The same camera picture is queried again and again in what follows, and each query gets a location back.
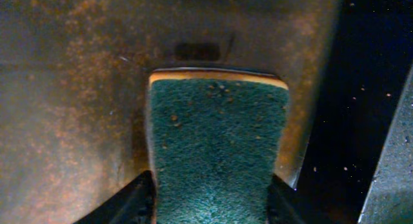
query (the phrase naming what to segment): metal sheet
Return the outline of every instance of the metal sheet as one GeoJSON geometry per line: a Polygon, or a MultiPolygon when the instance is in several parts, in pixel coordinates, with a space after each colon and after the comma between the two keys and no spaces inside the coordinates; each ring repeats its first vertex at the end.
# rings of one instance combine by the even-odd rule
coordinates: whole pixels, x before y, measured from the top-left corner
{"type": "Polygon", "coordinates": [[[390,126],[359,223],[413,223],[413,68],[390,126]]]}
{"type": "Polygon", "coordinates": [[[187,42],[288,84],[293,187],[338,1],[1,0],[0,222],[73,222],[147,169],[145,69],[197,66],[174,58],[187,42]]]}

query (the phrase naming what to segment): dark rectangular hole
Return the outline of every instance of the dark rectangular hole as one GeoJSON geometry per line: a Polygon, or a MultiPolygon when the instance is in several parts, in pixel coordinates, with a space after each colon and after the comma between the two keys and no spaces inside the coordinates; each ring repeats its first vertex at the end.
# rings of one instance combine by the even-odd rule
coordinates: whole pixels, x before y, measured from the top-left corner
{"type": "Polygon", "coordinates": [[[219,46],[213,43],[180,43],[175,47],[175,58],[182,61],[217,61],[219,46]]]}

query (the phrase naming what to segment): green scouring pad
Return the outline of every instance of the green scouring pad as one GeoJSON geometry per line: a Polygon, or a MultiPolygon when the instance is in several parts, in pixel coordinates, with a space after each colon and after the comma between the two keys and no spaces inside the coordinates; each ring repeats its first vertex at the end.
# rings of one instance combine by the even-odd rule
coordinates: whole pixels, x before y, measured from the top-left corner
{"type": "Polygon", "coordinates": [[[149,102],[157,223],[263,224],[288,90],[162,79],[149,102]]]}

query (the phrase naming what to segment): scouring pad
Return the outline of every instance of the scouring pad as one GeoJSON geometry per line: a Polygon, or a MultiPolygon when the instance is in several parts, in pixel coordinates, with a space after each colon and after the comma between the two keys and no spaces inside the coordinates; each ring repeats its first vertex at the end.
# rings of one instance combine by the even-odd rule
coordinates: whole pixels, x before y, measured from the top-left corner
{"type": "Polygon", "coordinates": [[[286,87],[158,79],[149,102],[157,223],[264,223],[286,87]]]}

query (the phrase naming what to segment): dark background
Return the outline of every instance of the dark background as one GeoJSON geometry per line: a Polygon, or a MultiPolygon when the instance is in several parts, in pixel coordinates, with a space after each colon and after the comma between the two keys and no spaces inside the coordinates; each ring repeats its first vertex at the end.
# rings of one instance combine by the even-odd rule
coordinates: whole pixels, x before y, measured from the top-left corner
{"type": "Polygon", "coordinates": [[[367,195],[413,59],[412,14],[413,0],[343,0],[297,185],[340,223],[367,195]]]}

